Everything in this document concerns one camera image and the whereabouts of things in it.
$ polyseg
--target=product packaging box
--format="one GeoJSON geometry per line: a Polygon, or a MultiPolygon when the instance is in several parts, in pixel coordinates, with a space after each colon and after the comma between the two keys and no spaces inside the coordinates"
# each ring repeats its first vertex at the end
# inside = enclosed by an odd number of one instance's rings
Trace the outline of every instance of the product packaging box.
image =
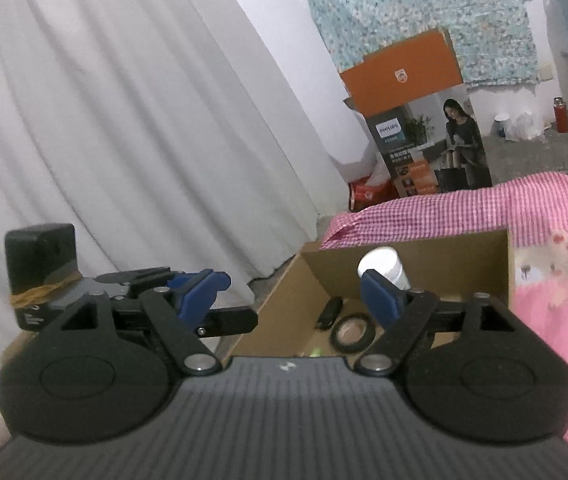
{"type": "MultiPolygon", "coordinates": [[[[411,285],[438,294],[442,300],[464,301],[475,292],[487,292],[508,303],[510,254],[507,231],[386,244],[397,250],[411,285]]],[[[319,251],[307,244],[293,259],[259,308],[259,324],[250,334],[233,336],[219,352],[237,356],[340,356],[329,343],[331,330],[315,324],[330,298],[341,297],[338,320],[368,312],[360,298],[357,264],[376,246],[319,251]]],[[[451,333],[437,334],[435,345],[451,341],[451,333]]],[[[348,356],[353,362],[358,355],[348,356]]]]}
{"type": "Polygon", "coordinates": [[[400,196],[492,185],[481,132],[445,30],[383,48],[341,77],[400,196]]]}

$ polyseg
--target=red bag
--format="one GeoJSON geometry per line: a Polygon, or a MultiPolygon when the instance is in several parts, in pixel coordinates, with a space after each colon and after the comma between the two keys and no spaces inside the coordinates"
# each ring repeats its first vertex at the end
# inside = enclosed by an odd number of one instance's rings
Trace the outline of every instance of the red bag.
{"type": "Polygon", "coordinates": [[[388,180],[379,186],[366,186],[366,181],[369,178],[369,176],[365,176],[349,183],[349,209],[353,213],[362,211],[362,209],[371,205],[381,204],[400,197],[393,181],[388,180]]]}

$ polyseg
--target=blue gripper pad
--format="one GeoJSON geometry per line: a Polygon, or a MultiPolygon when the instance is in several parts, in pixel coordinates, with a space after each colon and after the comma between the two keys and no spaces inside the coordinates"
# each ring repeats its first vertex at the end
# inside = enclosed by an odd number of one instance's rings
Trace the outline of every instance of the blue gripper pad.
{"type": "Polygon", "coordinates": [[[231,286],[225,272],[204,269],[201,272],[178,274],[166,286],[176,289],[173,306],[186,325],[195,330],[217,299],[217,293],[231,286]]]}
{"type": "Polygon", "coordinates": [[[366,270],[361,279],[360,295],[376,322],[387,330],[404,312],[406,293],[376,270],[366,270]]]}

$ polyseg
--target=blue patterned blanket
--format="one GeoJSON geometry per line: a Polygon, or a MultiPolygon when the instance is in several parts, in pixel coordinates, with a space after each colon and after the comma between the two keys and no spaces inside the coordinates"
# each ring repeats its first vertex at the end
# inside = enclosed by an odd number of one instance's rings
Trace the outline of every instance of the blue patterned blanket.
{"type": "Polygon", "coordinates": [[[450,31],[469,86],[535,83],[526,0],[309,0],[337,69],[435,27],[450,31]]]}

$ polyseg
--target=white plastic container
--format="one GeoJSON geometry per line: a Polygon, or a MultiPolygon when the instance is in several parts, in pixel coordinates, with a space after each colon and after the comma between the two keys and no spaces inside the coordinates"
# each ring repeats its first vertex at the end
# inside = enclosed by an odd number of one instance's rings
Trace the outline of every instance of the white plastic container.
{"type": "Polygon", "coordinates": [[[378,247],[373,249],[359,261],[357,273],[361,278],[366,270],[374,269],[384,276],[397,288],[408,290],[411,283],[403,270],[400,257],[392,247],[378,247]]]}
{"type": "Polygon", "coordinates": [[[505,137],[507,140],[512,140],[513,121],[510,119],[510,115],[499,114],[497,117],[495,117],[494,129],[495,133],[499,137],[505,137]]]}

